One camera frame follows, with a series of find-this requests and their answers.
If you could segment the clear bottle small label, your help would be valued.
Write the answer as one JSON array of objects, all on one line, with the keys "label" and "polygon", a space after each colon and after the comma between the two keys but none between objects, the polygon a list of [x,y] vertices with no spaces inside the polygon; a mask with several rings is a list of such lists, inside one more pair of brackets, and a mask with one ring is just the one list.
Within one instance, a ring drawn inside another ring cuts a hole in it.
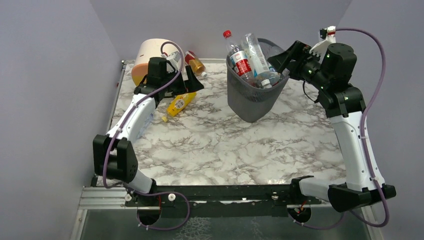
[{"label": "clear bottle small label", "polygon": [[256,77],[256,83],[261,89],[269,89],[281,80],[279,74],[261,74]]}]

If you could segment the clear bottle white blue label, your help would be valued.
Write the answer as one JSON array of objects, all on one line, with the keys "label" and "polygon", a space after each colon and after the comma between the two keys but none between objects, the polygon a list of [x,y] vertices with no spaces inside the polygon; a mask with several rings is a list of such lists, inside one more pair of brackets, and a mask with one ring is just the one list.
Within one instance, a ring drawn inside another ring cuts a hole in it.
[{"label": "clear bottle white blue label", "polygon": [[241,40],[241,46],[247,55],[253,76],[259,80],[272,79],[276,75],[270,71],[258,38],[253,33],[246,34]]}]

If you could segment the clear bottle red label front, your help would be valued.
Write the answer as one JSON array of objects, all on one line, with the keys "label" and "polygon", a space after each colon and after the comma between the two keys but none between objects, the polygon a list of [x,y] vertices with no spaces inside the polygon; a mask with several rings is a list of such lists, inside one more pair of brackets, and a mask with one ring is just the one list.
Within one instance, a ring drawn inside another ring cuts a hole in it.
[{"label": "clear bottle red label front", "polygon": [[245,51],[233,37],[230,30],[224,31],[222,35],[226,40],[226,50],[228,51],[227,56],[230,60],[231,67],[234,69],[234,72],[246,83],[254,86],[256,84],[256,79],[253,75]]}]

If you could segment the grey mesh waste bin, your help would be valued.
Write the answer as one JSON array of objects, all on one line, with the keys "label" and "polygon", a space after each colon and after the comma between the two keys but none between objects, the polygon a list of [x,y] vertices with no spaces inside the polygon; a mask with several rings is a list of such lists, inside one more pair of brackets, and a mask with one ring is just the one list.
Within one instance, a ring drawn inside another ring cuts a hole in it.
[{"label": "grey mesh waste bin", "polygon": [[271,88],[258,88],[249,85],[234,71],[234,64],[226,57],[227,103],[243,121],[254,123],[265,116],[274,106],[289,80],[281,76]]}]

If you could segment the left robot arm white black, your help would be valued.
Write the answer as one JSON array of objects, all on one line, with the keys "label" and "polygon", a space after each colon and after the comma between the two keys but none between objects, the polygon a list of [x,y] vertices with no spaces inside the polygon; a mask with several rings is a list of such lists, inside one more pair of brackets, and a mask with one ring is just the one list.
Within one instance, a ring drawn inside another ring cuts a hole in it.
[{"label": "left robot arm white black", "polygon": [[153,193],[155,181],[139,170],[133,143],[150,124],[162,99],[202,89],[204,85],[189,66],[177,65],[170,58],[150,58],[147,75],[135,87],[120,120],[106,134],[93,139],[94,172],[104,180],[121,181],[142,195]]}]

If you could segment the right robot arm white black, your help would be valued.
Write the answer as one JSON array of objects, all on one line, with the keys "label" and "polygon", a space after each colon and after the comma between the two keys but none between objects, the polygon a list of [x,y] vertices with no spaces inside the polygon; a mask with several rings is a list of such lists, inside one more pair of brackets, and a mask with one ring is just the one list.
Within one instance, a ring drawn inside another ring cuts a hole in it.
[{"label": "right robot arm white black", "polygon": [[296,41],[284,52],[269,56],[267,61],[277,72],[288,72],[292,79],[317,89],[317,102],[324,108],[336,134],[346,180],[335,184],[311,175],[298,177],[291,181],[292,194],[324,200],[340,213],[385,203],[397,192],[393,185],[386,184],[368,143],[363,94],[349,82],[357,56],[344,43],[330,44],[324,58],[310,53],[310,49]]}]

